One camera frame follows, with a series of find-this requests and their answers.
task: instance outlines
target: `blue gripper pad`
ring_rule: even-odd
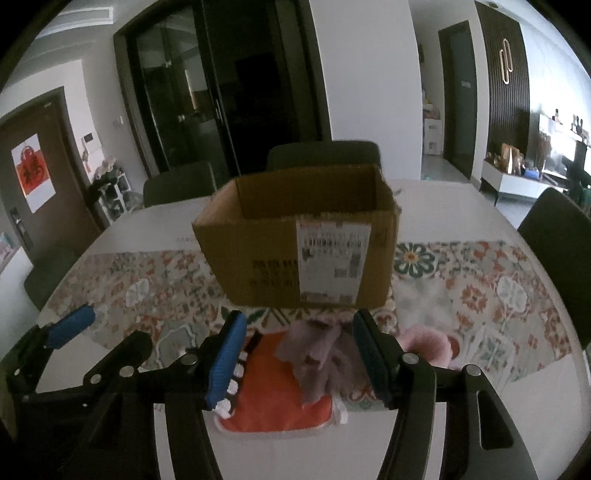
[[[95,321],[96,315],[92,307],[83,305],[63,317],[48,329],[47,348],[59,349],[88,328]]]
[[[392,394],[389,389],[390,373],[388,365],[372,336],[372,332],[369,331],[359,312],[355,313],[353,317],[353,337],[376,398],[386,405],[390,404]]]
[[[238,362],[238,355],[240,355],[245,339],[246,316],[243,313],[238,313],[209,371],[209,387],[205,401],[211,410],[226,395],[226,390],[234,374],[234,367]]]

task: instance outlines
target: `chair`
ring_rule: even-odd
[[[208,161],[198,161],[148,179],[144,183],[144,206],[205,197],[215,191],[212,166]]]
[[[57,245],[35,262],[25,279],[25,291],[39,311],[78,258],[73,251]]]
[[[591,342],[591,220],[545,190],[518,228],[556,286],[583,348]]]
[[[362,140],[288,143],[271,149],[267,171],[360,163],[373,163],[382,168],[377,144]]]

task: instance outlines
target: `table runner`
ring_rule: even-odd
[[[46,305],[58,317],[83,303],[96,321],[84,333],[112,349],[134,330],[149,333],[148,369],[170,365],[183,350],[218,332],[234,308],[249,330],[276,332],[332,309],[235,307],[198,250],[114,253],[83,257]],[[503,241],[398,244],[392,288],[372,311],[382,331],[432,323],[453,340],[453,367],[479,365],[501,392],[507,382],[570,353],[548,291],[519,247]],[[351,410],[376,410],[371,387],[344,398]]]

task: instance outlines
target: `dark slatted panel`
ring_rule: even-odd
[[[525,56],[521,28],[512,18],[479,2],[476,3],[488,64],[490,90],[490,117],[488,123],[488,151],[501,153],[501,145],[507,143],[525,154],[530,128],[530,76]],[[511,45],[513,72],[509,85],[501,76],[499,50],[503,38]]]

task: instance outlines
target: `purple cloth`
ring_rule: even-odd
[[[369,382],[353,335],[346,330],[338,322],[300,320],[277,347],[275,357],[293,366],[303,404],[328,394],[348,394]]]

